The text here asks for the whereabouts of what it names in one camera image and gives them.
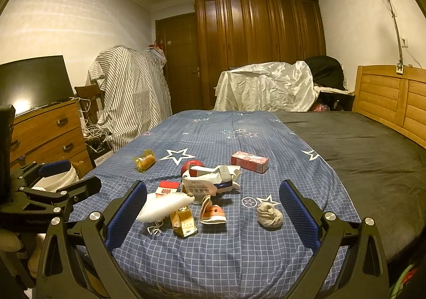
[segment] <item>white bucket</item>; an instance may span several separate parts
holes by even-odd
[[[77,172],[75,171],[75,168],[71,166],[71,169],[65,173],[59,173],[40,179],[32,188],[37,189],[38,187],[41,187],[48,192],[55,192],[56,190],[71,185],[72,183],[76,183],[77,181]]]

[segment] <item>bed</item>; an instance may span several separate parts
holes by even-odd
[[[135,222],[113,252],[144,298],[283,297],[312,252],[301,245],[288,218],[278,230],[259,226],[255,207],[261,200],[278,203],[279,183],[287,178],[344,220],[374,218],[391,261],[420,235],[426,220],[426,76],[410,68],[404,76],[394,71],[394,66],[359,67],[357,113],[192,110],[174,115],[92,171],[103,188],[77,204],[71,218],[102,211],[135,179],[149,192],[160,180],[177,181],[182,161],[191,156],[213,166],[245,150],[270,157],[271,166],[263,175],[243,171],[241,192],[220,197],[226,226],[198,224],[197,235],[180,239],[170,224],[163,235],[151,237],[147,224]],[[146,148],[159,161],[138,173],[133,156]],[[191,209],[198,221],[199,207]],[[341,248],[325,288],[336,279],[344,254]]]

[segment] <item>monitor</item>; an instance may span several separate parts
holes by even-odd
[[[63,56],[45,56],[0,64],[0,105],[16,115],[74,96]]]

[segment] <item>red apple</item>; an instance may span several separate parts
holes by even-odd
[[[189,161],[185,162],[181,169],[181,175],[184,175],[184,173],[190,169],[192,166],[201,166],[204,167],[204,164],[200,161],[197,161],[196,159],[190,159]]]

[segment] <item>drawer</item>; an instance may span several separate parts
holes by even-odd
[[[76,103],[17,123],[12,134],[10,161],[77,127],[81,124]]]
[[[69,160],[71,161],[71,164],[75,170],[78,172],[78,177],[80,179],[93,169],[87,149],[71,157]]]
[[[86,143],[84,142],[81,128],[73,129],[31,150],[26,154],[24,160],[16,159],[11,162],[10,167],[11,169],[16,169],[32,161],[49,163],[60,161],[61,159],[70,159],[84,150],[86,150]]]

